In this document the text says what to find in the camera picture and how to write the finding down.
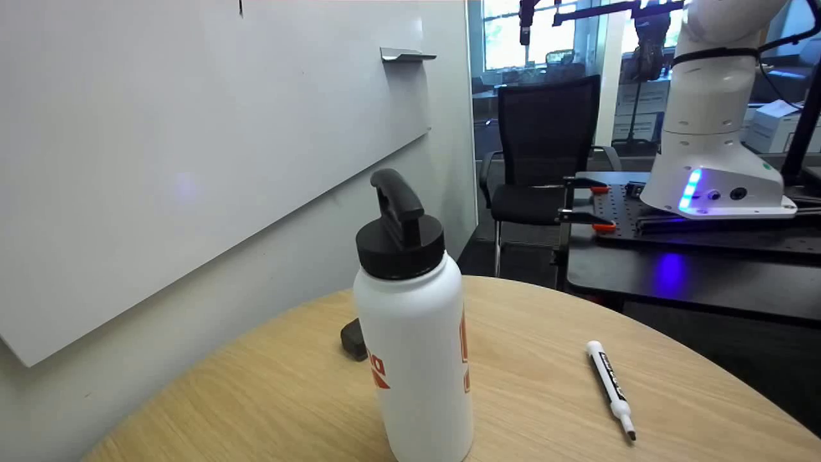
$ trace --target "water bottle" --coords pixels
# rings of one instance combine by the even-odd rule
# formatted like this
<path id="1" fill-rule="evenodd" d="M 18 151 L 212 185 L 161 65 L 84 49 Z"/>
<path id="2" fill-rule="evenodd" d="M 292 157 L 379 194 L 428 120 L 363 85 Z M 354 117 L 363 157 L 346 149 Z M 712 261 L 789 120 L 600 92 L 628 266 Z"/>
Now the water bottle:
<path id="1" fill-rule="evenodd" d="M 356 233 L 354 303 L 392 455 L 458 462 L 471 443 L 461 275 L 407 183 L 371 175 L 379 219 Z"/>

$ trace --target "wooden table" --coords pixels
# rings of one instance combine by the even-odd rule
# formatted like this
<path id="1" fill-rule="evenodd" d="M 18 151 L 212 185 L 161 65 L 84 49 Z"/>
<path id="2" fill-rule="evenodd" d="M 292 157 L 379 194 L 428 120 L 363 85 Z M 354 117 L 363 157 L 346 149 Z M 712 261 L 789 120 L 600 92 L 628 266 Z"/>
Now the wooden table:
<path id="1" fill-rule="evenodd" d="M 683 344 L 587 300 L 467 278 L 469 459 L 821 459 L 821 439 Z M 352 294 L 304 303 L 168 383 L 90 459 L 392 459 L 363 361 L 338 350 Z M 610 418 L 600 338 L 639 442 Z"/>

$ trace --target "pen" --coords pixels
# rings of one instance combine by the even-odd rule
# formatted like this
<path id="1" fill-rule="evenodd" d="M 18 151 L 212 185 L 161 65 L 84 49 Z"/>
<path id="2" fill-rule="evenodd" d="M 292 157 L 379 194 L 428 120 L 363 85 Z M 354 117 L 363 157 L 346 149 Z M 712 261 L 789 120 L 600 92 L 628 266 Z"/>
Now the pen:
<path id="1" fill-rule="evenodd" d="M 635 425 L 630 421 L 630 406 L 625 403 L 617 383 L 616 383 L 616 373 L 610 366 L 610 359 L 606 355 L 606 347 L 600 341 L 587 341 L 587 355 L 594 364 L 594 373 L 608 392 L 608 400 L 610 400 L 610 410 L 612 416 L 617 418 L 624 434 L 635 442 Z"/>

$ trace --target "white wall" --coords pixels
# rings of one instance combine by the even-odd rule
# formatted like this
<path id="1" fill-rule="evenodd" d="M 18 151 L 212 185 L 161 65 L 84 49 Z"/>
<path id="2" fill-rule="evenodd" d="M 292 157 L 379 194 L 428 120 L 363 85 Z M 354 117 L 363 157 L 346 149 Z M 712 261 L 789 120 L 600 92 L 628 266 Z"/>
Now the white wall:
<path id="1" fill-rule="evenodd" d="M 461 0 L 422 7 L 439 51 L 425 65 L 431 134 L 385 163 L 444 221 L 456 253 L 476 226 L 467 21 Z M 374 193 L 358 175 L 33 369 L 0 347 L 0 459 L 77 459 L 216 347 L 346 287 L 356 269 L 354 230 L 374 214 Z"/>

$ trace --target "chair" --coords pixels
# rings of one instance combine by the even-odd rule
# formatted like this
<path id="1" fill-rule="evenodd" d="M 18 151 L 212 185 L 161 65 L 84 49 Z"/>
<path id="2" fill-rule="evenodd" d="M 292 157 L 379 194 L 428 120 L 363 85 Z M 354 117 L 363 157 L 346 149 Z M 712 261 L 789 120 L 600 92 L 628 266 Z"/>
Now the chair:
<path id="1" fill-rule="evenodd" d="M 499 275 L 502 224 L 560 226 L 566 205 L 565 178 L 587 166 L 597 120 L 600 78 L 539 88 L 499 88 L 498 122 L 506 185 L 490 185 L 492 151 L 485 155 L 480 188 L 496 219 L 492 275 Z"/>

